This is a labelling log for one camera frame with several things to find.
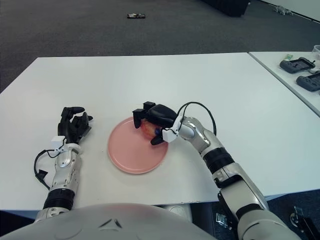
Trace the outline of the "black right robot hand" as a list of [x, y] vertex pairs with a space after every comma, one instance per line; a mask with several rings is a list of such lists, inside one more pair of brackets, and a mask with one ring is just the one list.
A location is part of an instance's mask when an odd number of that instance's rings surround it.
[[178, 116], [169, 107], [150, 101], [144, 102], [143, 108], [133, 110], [132, 115], [134, 127], [141, 129], [152, 146], [164, 142], [162, 130], [171, 128]]

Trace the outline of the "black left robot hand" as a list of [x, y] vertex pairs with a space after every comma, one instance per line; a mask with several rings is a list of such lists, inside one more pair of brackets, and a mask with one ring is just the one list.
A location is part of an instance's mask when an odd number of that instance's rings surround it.
[[93, 117], [88, 115], [83, 107], [64, 107], [57, 126], [57, 135], [64, 136], [67, 144], [78, 145], [91, 130], [89, 122], [92, 120]]

